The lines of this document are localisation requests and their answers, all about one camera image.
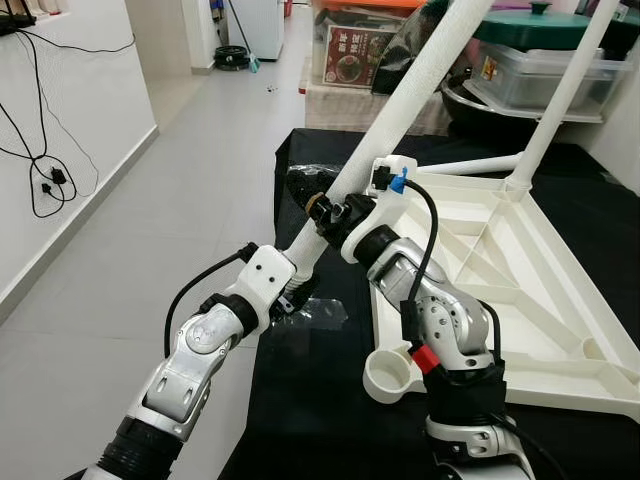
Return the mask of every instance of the white tube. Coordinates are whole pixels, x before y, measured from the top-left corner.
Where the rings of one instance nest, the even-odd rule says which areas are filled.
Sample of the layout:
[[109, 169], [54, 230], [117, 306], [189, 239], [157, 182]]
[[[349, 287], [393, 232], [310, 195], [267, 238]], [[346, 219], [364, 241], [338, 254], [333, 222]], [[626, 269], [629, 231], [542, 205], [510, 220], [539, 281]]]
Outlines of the white tube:
[[[377, 157], [393, 152], [422, 107], [458, 58], [493, 0], [458, 0], [451, 5], [395, 92], [356, 147], [327, 192], [333, 201], [348, 193], [362, 192]], [[316, 234], [309, 220], [285, 255], [296, 266], [290, 288], [308, 280], [327, 242]]]
[[418, 167], [418, 173], [437, 173], [440, 175], [473, 175], [476, 173], [504, 172], [515, 168], [522, 152], [505, 157], [480, 158], [466, 162], [440, 163]]
[[578, 87], [582, 83], [593, 57], [600, 45], [613, 13], [618, 7], [618, 0], [600, 0], [593, 18], [589, 22], [578, 50], [573, 54], [567, 71], [562, 76], [549, 106], [544, 112], [540, 124], [531, 136], [531, 140], [522, 154], [522, 159], [514, 172], [505, 178], [505, 188], [524, 195], [531, 188], [531, 178], [540, 165], [542, 156], [547, 151], [553, 136], [562, 122]]

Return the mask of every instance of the storage box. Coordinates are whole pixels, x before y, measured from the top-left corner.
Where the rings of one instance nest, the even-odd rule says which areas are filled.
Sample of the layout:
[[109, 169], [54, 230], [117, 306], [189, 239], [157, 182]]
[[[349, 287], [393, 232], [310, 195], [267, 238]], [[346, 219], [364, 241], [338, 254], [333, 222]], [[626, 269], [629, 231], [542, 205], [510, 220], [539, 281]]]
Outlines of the storage box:
[[[480, 42], [469, 84], [474, 93], [504, 109], [544, 112], [573, 51], [529, 50]], [[629, 62], [594, 59], [568, 110], [569, 115], [599, 116]]]
[[[393, 35], [400, 30], [402, 24], [416, 8], [422, 6], [425, 0], [316, 0], [314, 8], [314, 33], [311, 81], [315, 84], [331, 84], [335, 86], [368, 87], [371, 86], [377, 62], [373, 65], [370, 52], [374, 50], [381, 56]], [[340, 42], [340, 35], [348, 35], [345, 42]], [[355, 54], [350, 54], [353, 37], [367, 35], [369, 41], [375, 38], [372, 45], [360, 43]], [[340, 44], [345, 50], [340, 52]], [[327, 53], [334, 52], [329, 58]], [[342, 68], [348, 73], [360, 69], [361, 76], [342, 75], [341, 80], [336, 73], [337, 62], [342, 59]]]

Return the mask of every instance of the white refrigerator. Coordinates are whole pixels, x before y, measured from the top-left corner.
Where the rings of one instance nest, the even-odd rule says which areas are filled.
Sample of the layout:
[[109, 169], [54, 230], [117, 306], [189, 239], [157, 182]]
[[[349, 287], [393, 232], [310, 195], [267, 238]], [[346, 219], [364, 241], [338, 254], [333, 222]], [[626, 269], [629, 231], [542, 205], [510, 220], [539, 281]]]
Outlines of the white refrigerator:
[[[249, 46], [261, 60], [277, 60], [284, 42], [284, 0], [231, 0]], [[229, 43], [246, 46], [225, 0]]]

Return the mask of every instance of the white cup holder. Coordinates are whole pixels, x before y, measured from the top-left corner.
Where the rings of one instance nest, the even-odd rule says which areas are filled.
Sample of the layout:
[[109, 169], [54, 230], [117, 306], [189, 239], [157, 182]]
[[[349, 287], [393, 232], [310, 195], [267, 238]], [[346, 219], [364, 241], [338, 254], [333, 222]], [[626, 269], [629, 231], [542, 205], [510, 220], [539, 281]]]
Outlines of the white cup holder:
[[377, 402], [395, 403], [405, 394], [411, 383], [407, 360], [392, 350], [376, 350], [364, 365], [362, 383]]

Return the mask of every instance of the gray tile floor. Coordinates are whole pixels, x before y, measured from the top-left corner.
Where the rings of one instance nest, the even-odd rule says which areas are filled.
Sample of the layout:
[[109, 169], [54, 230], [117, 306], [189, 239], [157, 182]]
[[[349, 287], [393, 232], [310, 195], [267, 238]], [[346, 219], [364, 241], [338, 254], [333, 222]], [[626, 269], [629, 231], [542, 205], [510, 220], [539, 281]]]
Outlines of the gray tile floor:
[[[94, 462], [162, 359], [173, 295], [243, 242], [273, 241], [274, 152], [304, 124], [310, 39], [311, 12], [297, 7], [278, 62], [207, 78], [0, 327], [3, 480]], [[195, 289], [176, 318], [239, 267]], [[217, 478], [245, 426], [256, 345], [245, 339], [216, 375], [173, 478]]]

